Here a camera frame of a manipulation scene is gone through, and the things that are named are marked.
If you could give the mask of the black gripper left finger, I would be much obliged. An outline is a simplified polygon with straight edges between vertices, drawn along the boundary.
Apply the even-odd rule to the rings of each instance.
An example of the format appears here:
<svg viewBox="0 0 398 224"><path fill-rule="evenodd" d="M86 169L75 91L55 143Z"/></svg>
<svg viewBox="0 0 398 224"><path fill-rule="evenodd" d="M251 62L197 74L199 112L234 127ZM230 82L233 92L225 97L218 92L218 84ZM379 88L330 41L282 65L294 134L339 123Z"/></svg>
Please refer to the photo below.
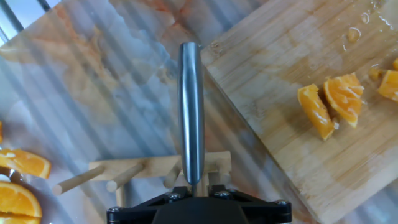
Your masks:
<svg viewBox="0 0 398 224"><path fill-rule="evenodd" d="M106 212L107 224L152 223L156 213L165 205L190 198L188 187L174 187L135 207L111 207Z"/></svg>

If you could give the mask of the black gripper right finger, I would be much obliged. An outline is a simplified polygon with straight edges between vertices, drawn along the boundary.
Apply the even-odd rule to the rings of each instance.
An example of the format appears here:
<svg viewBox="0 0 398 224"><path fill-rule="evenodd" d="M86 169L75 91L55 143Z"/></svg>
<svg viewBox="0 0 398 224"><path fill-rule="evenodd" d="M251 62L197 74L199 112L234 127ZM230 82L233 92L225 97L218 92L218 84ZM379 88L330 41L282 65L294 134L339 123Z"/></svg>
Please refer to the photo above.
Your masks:
<svg viewBox="0 0 398 224"><path fill-rule="evenodd" d="M212 212L226 223L291 223L292 204L286 200L267 202L244 192L212 185Z"/></svg>

